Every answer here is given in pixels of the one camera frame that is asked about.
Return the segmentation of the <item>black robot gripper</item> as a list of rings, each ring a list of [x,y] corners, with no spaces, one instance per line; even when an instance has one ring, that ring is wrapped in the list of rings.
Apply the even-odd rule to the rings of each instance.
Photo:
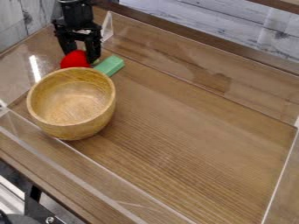
[[[57,0],[52,24],[64,54],[77,49],[76,40],[84,41],[88,63],[100,57],[100,29],[93,22],[90,0]]]

